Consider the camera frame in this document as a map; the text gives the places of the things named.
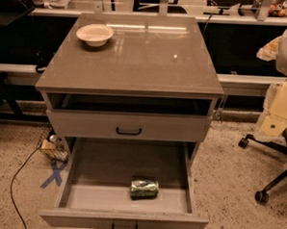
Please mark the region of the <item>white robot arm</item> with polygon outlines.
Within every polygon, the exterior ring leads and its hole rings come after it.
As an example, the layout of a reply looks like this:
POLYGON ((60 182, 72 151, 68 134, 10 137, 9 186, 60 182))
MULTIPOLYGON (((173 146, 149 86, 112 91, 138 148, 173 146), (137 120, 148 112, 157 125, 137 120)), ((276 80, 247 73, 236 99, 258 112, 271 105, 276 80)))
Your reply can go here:
POLYGON ((261 47, 256 57, 266 62, 275 60, 277 71, 286 76, 284 83, 267 92, 267 104, 259 119, 258 133, 276 137, 287 128, 287 30, 261 47))

